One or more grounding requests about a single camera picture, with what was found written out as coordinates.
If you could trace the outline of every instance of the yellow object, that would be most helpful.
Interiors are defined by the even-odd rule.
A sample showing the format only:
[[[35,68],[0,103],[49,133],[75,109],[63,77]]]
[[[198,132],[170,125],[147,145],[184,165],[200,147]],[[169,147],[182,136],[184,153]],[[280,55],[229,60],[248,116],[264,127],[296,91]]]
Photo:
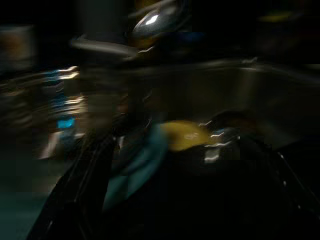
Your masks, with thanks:
[[[258,18],[260,22],[279,23],[286,21],[292,15],[291,11],[282,11],[277,14],[269,14]]]
[[[213,145],[216,138],[210,137],[207,129],[192,121],[177,120],[161,124],[168,137],[169,149],[183,151],[198,145]]]

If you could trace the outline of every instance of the blue light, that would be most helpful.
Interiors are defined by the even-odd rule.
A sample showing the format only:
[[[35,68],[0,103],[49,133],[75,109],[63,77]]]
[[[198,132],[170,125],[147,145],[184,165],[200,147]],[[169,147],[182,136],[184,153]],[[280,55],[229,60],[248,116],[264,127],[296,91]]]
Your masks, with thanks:
[[[58,120],[57,123],[59,129],[67,129],[75,125],[75,118],[71,117],[70,119]]]

